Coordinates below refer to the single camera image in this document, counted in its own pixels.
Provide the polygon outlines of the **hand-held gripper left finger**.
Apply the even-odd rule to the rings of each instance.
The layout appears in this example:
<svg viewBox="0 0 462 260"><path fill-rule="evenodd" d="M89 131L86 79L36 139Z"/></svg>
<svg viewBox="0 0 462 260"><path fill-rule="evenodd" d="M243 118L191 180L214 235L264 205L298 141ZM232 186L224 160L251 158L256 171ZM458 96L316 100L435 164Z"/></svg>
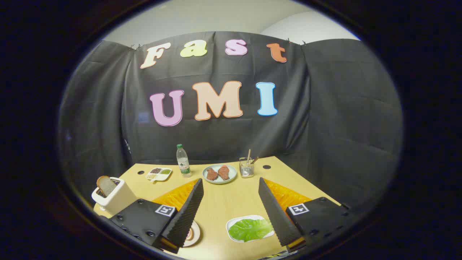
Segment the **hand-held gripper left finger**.
<svg viewBox="0 0 462 260"><path fill-rule="evenodd" d="M108 224L125 237L176 254L184 246L203 196L203 181L196 179L153 201L135 200L110 217Z"/></svg>

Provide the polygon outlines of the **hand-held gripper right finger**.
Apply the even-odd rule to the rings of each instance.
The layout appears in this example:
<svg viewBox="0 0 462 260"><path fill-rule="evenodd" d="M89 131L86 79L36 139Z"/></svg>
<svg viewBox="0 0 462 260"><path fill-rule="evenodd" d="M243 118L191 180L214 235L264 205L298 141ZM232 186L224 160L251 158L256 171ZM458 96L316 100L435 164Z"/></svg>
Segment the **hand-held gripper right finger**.
<svg viewBox="0 0 462 260"><path fill-rule="evenodd" d="M355 214L325 196L309 199L268 179L258 193L279 243L292 253L312 252L353 225Z"/></svg>

